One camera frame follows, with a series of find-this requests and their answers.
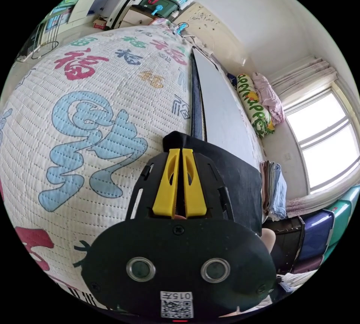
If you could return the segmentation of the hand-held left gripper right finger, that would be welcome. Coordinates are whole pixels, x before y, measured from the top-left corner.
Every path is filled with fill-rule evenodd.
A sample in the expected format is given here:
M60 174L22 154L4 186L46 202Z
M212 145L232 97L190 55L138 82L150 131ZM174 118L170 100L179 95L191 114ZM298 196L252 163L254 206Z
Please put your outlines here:
M186 218L203 217L207 207L194 153L191 149L182 149L183 184Z

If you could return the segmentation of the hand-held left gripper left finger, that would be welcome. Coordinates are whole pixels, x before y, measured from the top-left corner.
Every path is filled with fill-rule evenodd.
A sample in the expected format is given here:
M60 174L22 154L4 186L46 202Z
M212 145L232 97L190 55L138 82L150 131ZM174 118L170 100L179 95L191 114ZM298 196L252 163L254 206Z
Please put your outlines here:
M170 149L152 207L156 216L175 218L180 149Z

